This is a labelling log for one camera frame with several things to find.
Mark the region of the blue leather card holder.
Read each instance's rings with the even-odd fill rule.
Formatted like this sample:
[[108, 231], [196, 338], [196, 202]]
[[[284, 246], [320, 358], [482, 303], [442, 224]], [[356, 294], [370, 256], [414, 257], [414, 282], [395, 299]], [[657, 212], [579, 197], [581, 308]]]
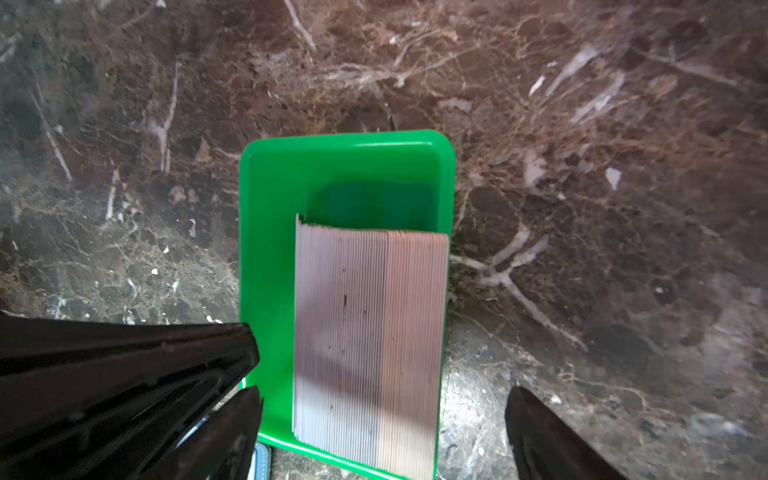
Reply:
[[271, 449], [260, 442], [256, 442], [252, 458], [248, 480], [269, 480], [271, 472]]

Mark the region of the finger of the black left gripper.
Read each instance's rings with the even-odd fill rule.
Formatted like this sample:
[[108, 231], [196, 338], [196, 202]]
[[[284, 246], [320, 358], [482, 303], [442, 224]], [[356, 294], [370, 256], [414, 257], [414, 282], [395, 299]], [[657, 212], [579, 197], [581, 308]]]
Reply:
[[240, 391], [236, 385], [221, 396], [156, 390], [127, 396], [1, 393], [1, 476], [145, 479], [144, 473]]
[[119, 325], [1, 316], [4, 396], [221, 396], [259, 362], [244, 324]]

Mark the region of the green plastic card tray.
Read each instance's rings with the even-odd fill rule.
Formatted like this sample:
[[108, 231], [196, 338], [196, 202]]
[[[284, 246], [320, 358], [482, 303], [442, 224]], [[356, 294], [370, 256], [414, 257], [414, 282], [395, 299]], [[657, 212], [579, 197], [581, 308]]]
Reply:
[[450, 234], [456, 153], [432, 130], [330, 134], [250, 143], [239, 166], [240, 320], [260, 360], [261, 443], [369, 479], [387, 472], [299, 442], [292, 431], [295, 225]]

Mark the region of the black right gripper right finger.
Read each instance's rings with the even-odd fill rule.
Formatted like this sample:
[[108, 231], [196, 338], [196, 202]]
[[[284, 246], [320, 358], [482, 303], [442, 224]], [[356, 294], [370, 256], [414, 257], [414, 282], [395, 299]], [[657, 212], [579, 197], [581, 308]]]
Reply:
[[626, 479], [524, 387], [509, 392], [505, 426], [521, 479]]

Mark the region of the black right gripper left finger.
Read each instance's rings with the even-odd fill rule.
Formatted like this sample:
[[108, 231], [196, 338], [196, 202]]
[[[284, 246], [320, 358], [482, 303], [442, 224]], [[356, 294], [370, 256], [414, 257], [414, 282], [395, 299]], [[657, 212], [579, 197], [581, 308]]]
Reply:
[[143, 477], [248, 479], [262, 412], [259, 390], [240, 390]]

